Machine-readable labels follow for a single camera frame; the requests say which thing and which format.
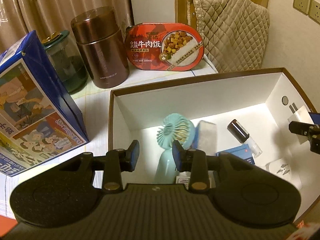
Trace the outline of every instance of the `brown thermos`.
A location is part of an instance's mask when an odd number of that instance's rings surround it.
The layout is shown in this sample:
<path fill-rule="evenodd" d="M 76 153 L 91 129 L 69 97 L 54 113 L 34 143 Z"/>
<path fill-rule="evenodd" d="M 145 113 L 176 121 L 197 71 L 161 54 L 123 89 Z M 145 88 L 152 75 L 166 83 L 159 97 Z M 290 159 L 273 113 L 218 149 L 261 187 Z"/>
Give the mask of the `brown thermos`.
<path fill-rule="evenodd" d="M 113 8 L 105 6 L 84 12 L 71 21 L 71 28 L 97 87 L 115 87 L 127 79 L 129 66 Z"/>

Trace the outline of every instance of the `brown bottle cap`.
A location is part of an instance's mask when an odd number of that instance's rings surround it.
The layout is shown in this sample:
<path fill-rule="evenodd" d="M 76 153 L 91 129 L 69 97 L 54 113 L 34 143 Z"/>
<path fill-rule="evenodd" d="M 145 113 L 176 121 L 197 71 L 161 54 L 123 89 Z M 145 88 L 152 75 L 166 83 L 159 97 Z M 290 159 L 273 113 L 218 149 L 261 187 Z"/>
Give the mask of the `brown bottle cap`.
<path fill-rule="evenodd" d="M 86 44 L 106 38 L 119 29 L 112 7 L 104 6 L 84 12 L 71 21 L 76 41 Z"/>

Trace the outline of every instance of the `white charger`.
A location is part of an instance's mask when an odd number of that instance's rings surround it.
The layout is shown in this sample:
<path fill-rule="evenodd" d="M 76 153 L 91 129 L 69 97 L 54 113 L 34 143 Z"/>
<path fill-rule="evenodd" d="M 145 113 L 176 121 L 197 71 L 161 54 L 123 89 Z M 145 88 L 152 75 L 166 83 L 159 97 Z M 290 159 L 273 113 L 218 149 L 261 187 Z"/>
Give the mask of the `white charger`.
<path fill-rule="evenodd" d="M 298 109 L 296 104 L 292 103 L 292 105 L 289 105 L 289 108 L 291 109 L 291 111 L 293 113 L 293 115 L 291 115 L 288 118 L 289 123 L 292 121 L 297 121 L 297 122 L 314 124 L 314 122 L 311 119 L 311 116 L 305 106 L 302 106 Z M 307 136 L 302 136 L 302 135 L 298 135 L 298 134 L 296 136 L 298 137 L 300 144 L 303 144 L 304 142 L 308 141 Z"/>

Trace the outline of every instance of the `light blue fan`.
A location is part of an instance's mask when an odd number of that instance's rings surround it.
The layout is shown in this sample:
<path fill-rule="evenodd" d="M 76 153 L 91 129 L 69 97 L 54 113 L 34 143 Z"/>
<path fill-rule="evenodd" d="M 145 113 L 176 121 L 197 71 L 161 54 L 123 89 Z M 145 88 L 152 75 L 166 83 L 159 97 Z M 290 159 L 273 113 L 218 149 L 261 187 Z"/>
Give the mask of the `light blue fan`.
<path fill-rule="evenodd" d="M 171 149 L 178 140 L 184 149 L 189 149 L 195 137 L 195 127 L 181 114 L 169 114 L 163 120 L 163 127 L 158 130 L 157 142 L 163 149 Z"/>
<path fill-rule="evenodd" d="M 172 150 L 164 150 L 161 154 L 153 184 L 173 184 L 179 171 L 172 156 Z"/>

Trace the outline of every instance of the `jar lid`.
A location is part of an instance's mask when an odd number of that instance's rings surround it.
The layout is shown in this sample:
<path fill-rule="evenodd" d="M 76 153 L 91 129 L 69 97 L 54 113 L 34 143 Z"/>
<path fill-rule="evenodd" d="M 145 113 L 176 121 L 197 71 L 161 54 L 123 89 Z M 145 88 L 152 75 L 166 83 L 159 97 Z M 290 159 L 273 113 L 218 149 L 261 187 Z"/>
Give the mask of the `jar lid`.
<path fill-rule="evenodd" d="M 68 37 L 69 33 L 70 31 L 68 30 L 52 33 L 49 37 L 41 41 L 42 46 L 44 47 L 45 50 L 47 50 L 52 46 L 55 46 L 56 44 L 62 42 L 66 37 Z"/>
<path fill-rule="evenodd" d="M 71 21 L 76 41 L 80 44 L 101 40 L 119 30 L 112 7 L 104 6 L 84 12 Z"/>

